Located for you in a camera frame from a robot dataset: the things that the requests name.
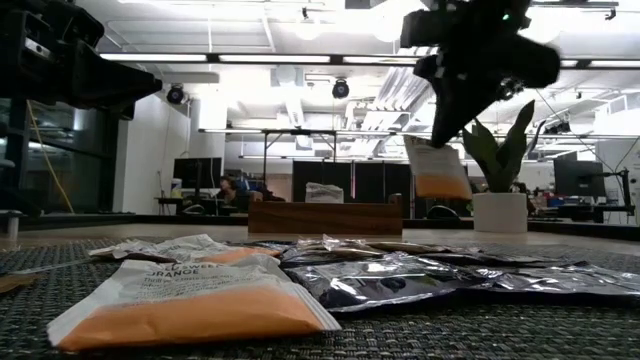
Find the gray carpet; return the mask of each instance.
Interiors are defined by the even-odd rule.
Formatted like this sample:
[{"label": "gray carpet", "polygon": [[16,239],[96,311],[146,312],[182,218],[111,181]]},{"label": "gray carpet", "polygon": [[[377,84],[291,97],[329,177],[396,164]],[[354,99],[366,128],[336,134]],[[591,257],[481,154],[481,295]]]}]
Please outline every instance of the gray carpet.
[{"label": "gray carpet", "polygon": [[[2,271],[84,258],[119,240],[0,253]],[[565,257],[640,273],[640,259],[569,246],[475,245],[488,253]],[[46,324],[82,300],[118,268],[82,264],[45,272],[34,284],[0,295],[0,359],[639,359],[637,302],[577,305],[557,301],[421,303],[339,318],[344,330],[302,338],[60,354]]]}]

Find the cable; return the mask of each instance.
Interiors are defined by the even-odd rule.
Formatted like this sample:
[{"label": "cable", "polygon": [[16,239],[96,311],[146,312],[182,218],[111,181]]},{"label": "cable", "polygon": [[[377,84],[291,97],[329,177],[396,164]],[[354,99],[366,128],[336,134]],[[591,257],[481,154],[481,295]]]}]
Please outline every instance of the cable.
[{"label": "cable", "polygon": [[75,214],[75,212],[73,211],[73,206],[71,206],[71,202],[67,197],[67,193],[62,188],[62,185],[60,185],[60,181],[58,180],[58,176],[56,175],[56,172],[53,171],[53,166],[51,166],[51,162],[49,161],[49,155],[47,154],[47,151],[44,149],[44,143],[42,142],[42,137],[40,137],[40,129],[38,128],[38,124],[36,123],[36,117],[33,116],[33,109],[31,108],[31,102],[29,100],[27,100],[27,110],[29,110],[29,117],[31,118],[31,123],[33,124],[33,128],[36,131],[36,136],[38,137],[38,141],[40,142],[40,148],[42,149],[42,153],[44,154],[44,160],[47,163],[47,167],[49,168],[49,172],[53,177],[53,181],[56,183],[56,186],[58,187],[60,194],[62,194],[62,198],[64,199],[64,202],[66,203],[67,208],[72,214]]},{"label": "cable", "polygon": [[[540,91],[538,89],[536,89],[536,93],[538,93],[538,96],[540,96],[540,99],[542,99],[542,101],[544,101],[544,103],[547,105],[547,107],[549,108],[549,110],[551,110],[551,112],[553,113],[553,115],[555,117],[558,118],[558,120],[560,121],[564,121],[560,115],[558,115],[558,113],[553,109],[553,107],[549,104],[549,102],[547,101],[547,99],[544,98],[544,96],[542,96],[542,94],[540,93]],[[585,148],[587,148],[587,150],[589,150],[591,153],[593,153],[593,155],[596,157],[596,159],[598,159],[598,161],[600,161],[602,163],[602,165],[606,166],[607,169],[609,169],[609,171],[611,171],[612,173],[617,173],[618,172],[618,167],[620,166],[620,164],[622,164],[622,162],[624,161],[624,159],[629,156],[629,153],[631,153],[631,151],[633,150],[633,148],[635,147],[636,143],[638,142],[638,140],[640,140],[640,137],[636,138],[636,141],[634,141],[634,143],[631,145],[631,147],[629,148],[629,150],[627,151],[627,153],[625,154],[625,156],[620,159],[620,162],[618,162],[618,165],[616,165],[615,169],[612,169],[611,166],[607,165],[607,163],[600,157],[598,156],[598,154],[591,148],[589,147],[589,145],[587,145],[584,141],[582,141],[582,139],[576,135],[573,131],[569,130],[569,133],[573,136],[576,137],[576,139],[578,139],[578,141],[580,141],[582,143],[582,145],[585,146]],[[622,192],[622,194],[624,194],[624,189],[622,186],[622,182],[620,181],[620,179],[616,176],[616,182],[618,183],[618,187],[620,187],[620,192]],[[633,199],[631,199],[631,205],[635,206],[635,204],[633,203]],[[607,223],[609,222],[609,219],[611,218],[611,212],[609,212],[609,217],[607,218]]]}]

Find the ceiling duct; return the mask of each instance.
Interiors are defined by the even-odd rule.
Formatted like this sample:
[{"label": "ceiling duct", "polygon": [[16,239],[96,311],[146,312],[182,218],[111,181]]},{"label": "ceiling duct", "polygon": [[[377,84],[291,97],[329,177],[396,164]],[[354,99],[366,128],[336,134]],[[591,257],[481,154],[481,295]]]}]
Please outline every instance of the ceiling duct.
[{"label": "ceiling duct", "polygon": [[[279,65],[271,70],[271,85],[286,89],[285,106],[289,115],[289,122],[294,128],[309,128],[306,126],[300,90],[304,84],[302,69],[292,65]],[[313,150],[313,139],[310,136],[296,136],[296,150]]]}]

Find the security camera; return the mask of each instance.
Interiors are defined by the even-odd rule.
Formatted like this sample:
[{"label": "security camera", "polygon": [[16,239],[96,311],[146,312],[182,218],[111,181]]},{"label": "security camera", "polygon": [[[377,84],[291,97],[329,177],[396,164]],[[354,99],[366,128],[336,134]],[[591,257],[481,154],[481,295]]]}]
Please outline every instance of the security camera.
[{"label": "security camera", "polygon": [[336,84],[333,85],[333,91],[331,93],[336,99],[344,99],[349,96],[349,85],[347,85],[347,80],[336,80]]},{"label": "security camera", "polygon": [[184,85],[171,85],[171,89],[167,92],[167,101],[174,105],[182,105],[189,101],[189,94],[184,92]]}]

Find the white wall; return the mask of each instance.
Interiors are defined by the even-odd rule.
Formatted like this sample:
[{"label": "white wall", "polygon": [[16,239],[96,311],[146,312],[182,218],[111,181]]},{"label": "white wall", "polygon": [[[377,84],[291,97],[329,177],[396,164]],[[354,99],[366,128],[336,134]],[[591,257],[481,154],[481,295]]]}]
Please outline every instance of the white wall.
[{"label": "white wall", "polygon": [[133,121],[119,124],[114,211],[158,213],[154,198],[160,181],[169,194],[174,159],[189,149],[189,125],[189,118],[156,95],[136,103]]},{"label": "white wall", "polygon": [[201,100],[194,100],[191,105],[191,131],[189,134],[189,157],[222,159],[221,170],[225,162],[225,134],[201,133],[198,129],[206,124],[212,115],[212,109],[203,107]]}]

